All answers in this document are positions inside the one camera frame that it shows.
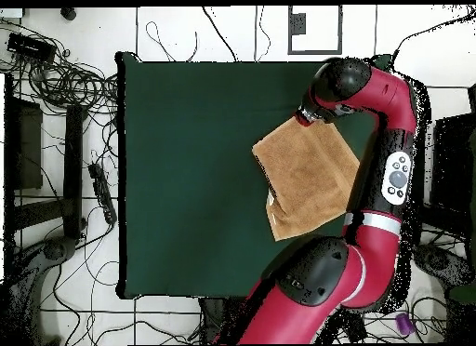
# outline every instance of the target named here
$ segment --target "green table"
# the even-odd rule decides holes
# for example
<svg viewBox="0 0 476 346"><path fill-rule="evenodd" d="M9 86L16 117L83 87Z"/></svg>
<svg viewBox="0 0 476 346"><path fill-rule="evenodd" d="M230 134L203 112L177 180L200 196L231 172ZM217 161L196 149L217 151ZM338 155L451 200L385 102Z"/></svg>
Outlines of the green table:
<svg viewBox="0 0 476 346"><path fill-rule="evenodd" d="M126 296L247 294L290 242L272 237L251 148L289 119L322 63L123 62ZM359 158L373 125L361 113L336 123Z"/></svg>

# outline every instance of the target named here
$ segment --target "brown towel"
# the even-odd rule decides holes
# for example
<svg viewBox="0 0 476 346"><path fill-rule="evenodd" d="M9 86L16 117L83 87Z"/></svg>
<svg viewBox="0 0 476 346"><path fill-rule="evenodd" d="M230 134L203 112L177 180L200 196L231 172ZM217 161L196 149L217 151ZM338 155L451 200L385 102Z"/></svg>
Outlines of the brown towel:
<svg viewBox="0 0 476 346"><path fill-rule="evenodd" d="M311 232L346 210L359 160L336 127L292 117L253 146L270 184L274 239Z"/></svg>

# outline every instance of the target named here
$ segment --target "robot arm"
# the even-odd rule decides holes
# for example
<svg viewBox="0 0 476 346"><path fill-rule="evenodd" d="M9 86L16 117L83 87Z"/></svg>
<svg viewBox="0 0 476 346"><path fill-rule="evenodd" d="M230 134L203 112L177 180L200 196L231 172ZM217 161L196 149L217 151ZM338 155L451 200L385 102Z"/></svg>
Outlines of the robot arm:
<svg viewBox="0 0 476 346"><path fill-rule="evenodd" d="M285 249L216 343L310 343L337 306L365 309L385 297L413 170L412 94L404 80L357 59L332 59L314 76L296 113L300 124L355 111L376 119L342 237L307 236Z"/></svg>

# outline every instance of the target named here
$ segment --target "silver band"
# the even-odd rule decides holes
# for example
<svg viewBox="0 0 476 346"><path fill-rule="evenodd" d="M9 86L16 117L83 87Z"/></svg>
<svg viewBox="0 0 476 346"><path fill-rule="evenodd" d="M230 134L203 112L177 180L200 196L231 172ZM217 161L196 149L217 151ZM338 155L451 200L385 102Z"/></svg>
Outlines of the silver band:
<svg viewBox="0 0 476 346"><path fill-rule="evenodd" d="M359 293L359 291L362 290L362 287L364 287L364 282L365 282L365 275L366 275L366 269L365 269L365 261L364 261L364 258L362 257L361 253L359 252L359 250L354 247L354 246L350 246L355 252L357 252L357 254L359 255L359 258L361 258L361 263L362 263L362 275L361 275L361 280L359 282L359 285L357 285L357 287L355 287L355 290L352 292L352 294L350 294L346 299L344 299L341 303L344 303L344 302L347 302L349 301L350 299L353 299L355 296L357 296L357 293Z"/></svg>
<svg viewBox="0 0 476 346"><path fill-rule="evenodd" d="M346 213L344 226L350 225L352 220L353 214L350 212ZM362 222L362 225L376 227L380 230L394 233L395 235L400 235L400 227L402 226L402 224L396 219L370 212L364 212L364 221Z"/></svg>

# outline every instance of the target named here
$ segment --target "purple object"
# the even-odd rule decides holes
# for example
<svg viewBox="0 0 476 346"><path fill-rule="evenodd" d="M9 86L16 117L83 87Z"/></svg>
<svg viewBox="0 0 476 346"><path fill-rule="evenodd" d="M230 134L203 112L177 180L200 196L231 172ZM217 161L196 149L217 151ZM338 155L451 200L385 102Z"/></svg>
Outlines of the purple object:
<svg viewBox="0 0 476 346"><path fill-rule="evenodd" d="M415 332L415 327L410 321L408 313L400 313L395 317L397 328L402 335L410 335Z"/></svg>

